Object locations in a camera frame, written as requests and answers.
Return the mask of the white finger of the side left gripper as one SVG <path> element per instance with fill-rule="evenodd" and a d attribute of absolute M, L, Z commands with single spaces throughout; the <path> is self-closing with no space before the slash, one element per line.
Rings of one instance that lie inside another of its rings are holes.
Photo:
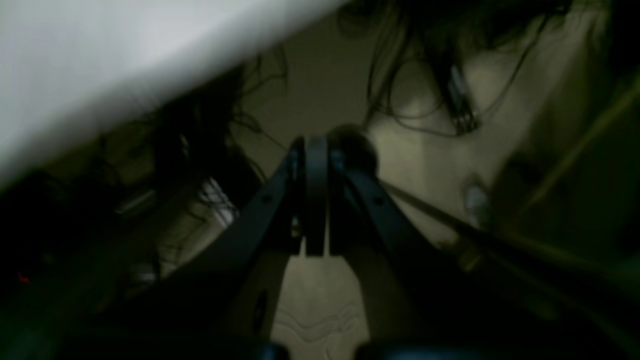
<path fill-rule="evenodd" d="M 288 360 L 268 339 L 290 255 L 300 249 L 306 142 L 239 217 L 170 276 L 98 315 L 60 345 L 62 360 Z"/>

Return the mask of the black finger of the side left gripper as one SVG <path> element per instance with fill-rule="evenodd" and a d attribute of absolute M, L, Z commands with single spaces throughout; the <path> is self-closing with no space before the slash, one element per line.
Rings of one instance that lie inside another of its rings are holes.
<path fill-rule="evenodd" d="M 506 300 L 477 283 L 457 260 L 434 247 L 391 198 L 395 194 L 452 229 L 489 256 L 491 264 L 547 292 L 562 312 L 543 319 L 529 306 Z M 355 228 L 382 251 L 394 279 L 430 335 L 464 357 L 614 360 L 639 358 L 639 307 L 579 265 L 480 230 L 384 185 L 377 153 L 357 131 L 337 129 L 304 144 L 304 237 L 307 255 L 341 252 Z"/>

